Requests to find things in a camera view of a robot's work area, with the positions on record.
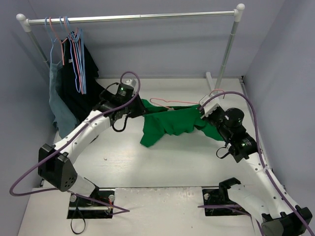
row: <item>screw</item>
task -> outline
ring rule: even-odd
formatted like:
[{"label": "screw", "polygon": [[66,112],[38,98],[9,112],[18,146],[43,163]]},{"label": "screw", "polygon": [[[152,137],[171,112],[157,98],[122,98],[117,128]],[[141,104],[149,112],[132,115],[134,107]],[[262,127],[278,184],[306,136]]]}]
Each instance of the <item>screw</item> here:
[{"label": "screw", "polygon": [[115,200],[115,196],[114,195],[109,195],[108,199],[113,203]]},{"label": "screw", "polygon": [[70,202],[75,202],[77,200],[77,196],[75,196],[75,195],[71,195],[71,197],[70,197]]},{"label": "screw", "polygon": [[208,199],[210,198],[210,194],[209,194],[209,193],[206,193],[205,195],[203,195],[203,198],[204,198],[205,200],[208,200]]}]

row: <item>green fabric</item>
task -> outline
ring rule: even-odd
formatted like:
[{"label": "green fabric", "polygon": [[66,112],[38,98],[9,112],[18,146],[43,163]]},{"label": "green fabric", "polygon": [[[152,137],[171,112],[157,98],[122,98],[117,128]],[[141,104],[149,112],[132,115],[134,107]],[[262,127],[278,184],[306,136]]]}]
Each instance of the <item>green fabric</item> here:
[{"label": "green fabric", "polygon": [[144,115],[143,137],[140,143],[146,147],[154,145],[164,134],[191,133],[194,128],[210,138],[223,140],[215,127],[200,118],[198,105],[172,107],[174,111],[169,111],[165,107],[153,106],[145,99],[142,99],[142,102],[148,113]]}]

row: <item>wall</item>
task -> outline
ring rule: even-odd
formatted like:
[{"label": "wall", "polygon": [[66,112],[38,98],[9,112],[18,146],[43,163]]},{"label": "wall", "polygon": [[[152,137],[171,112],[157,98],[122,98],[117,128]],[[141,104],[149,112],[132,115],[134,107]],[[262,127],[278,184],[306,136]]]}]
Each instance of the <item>wall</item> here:
[{"label": "wall", "polygon": [[314,12],[313,0],[284,2],[245,85],[275,174],[315,215]]},{"label": "wall", "polygon": [[[48,71],[15,16],[23,12],[36,17],[24,0],[1,0],[0,8],[0,229],[1,235],[17,235],[29,197],[12,197],[9,188],[37,162],[38,149],[53,137],[48,105]],[[47,42],[43,28],[34,32]],[[49,44],[44,46],[48,51]],[[38,186],[33,172],[16,192]]]},{"label": "wall", "polygon": [[[227,11],[246,6],[226,76],[245,75],[284,0],[30,0],[38,17]],[[80,24],[103,77],[217,76],[233,16]]]}]

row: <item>table surface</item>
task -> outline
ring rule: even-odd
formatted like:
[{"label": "table surface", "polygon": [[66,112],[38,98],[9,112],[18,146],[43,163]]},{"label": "table surface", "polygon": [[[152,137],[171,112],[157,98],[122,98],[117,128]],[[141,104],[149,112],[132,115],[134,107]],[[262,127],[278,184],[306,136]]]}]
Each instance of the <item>table surface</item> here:
[{"label": "table surface", "polygon": [[[117,80],[100,80],[106,86]],[[223,79],[225,91],[242,92],[238,79]],[[141,98],[198,102],[210,89],[206,79],[142,79]],[[254,136],[252,119],[245,100],[237,95],[220,99],[224,109],[240,108],[245,113],[243,125]],[[186,105],[168,103],[168,105]],[[180,136],[164,135],[154,146],[140,144],[144,118],[129,119],[126,130],[108,129],[78,157],[74,167],[81,176],[99,187],[178,187],[217,186],[220,181],[236,177],[243,184],[253,184],[232,156],[216,157],[223,142],[206,137],[201,131]],[[123,126],[123,119],[116,127]]]},{"label": "table surface", "polygon": [[[106,86],[116,81],[100,83]],[[223,79],[221,88],[242,92],[238,79]],[[209,94],[206,79],[141,80],[140,96],[145,99],[198,102],[206,94]],[[253,136],[252,120],[243,98],[227,95],[220,100],[224,109],[237,107],[244,111],[243,124]],[[146,148],[139,143],[143,122],[143,118],[129,119],[123,133],[106,130],[74,164],[79,174],[98,186],[115,187],[115,204],[130,209],[129,213],[113,219],[87,220],[82,236],[260,235],[256,223],[247,216],[206,217],[204,210],[197,208],[203,204],[200,186],[217,186],[220,181],[236,177],[255,189],[250,176],[232,156],[223,160],[216,157],[223,142],[195,131],[180,136],[165,135]],[[72,236],[70,220],[66,219],[69,196],[59,191],[31,195],[19,236]],[[82,227],[82,220],[74,220],[75,230]]]}]

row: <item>white pipe connector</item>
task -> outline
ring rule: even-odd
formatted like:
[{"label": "white pipe connector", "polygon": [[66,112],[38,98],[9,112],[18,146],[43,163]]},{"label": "white pipe connector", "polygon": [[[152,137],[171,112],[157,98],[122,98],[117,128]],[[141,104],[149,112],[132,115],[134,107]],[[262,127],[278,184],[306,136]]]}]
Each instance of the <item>white pipe connector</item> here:
[{"label": "white pipe connector", "polygon": [[31,26],[29,25],[29,20],[26,19],[25,15],[17,14],[16,19],[20,22],[22,28],[26,33],[31,32]]},{"label": "white pipe connector", "polygon": [[245,9],[245,5],[240,3],[237,5],[236,9],[234,9],[234,21],[240,22],[242,18],[243,11]]}]

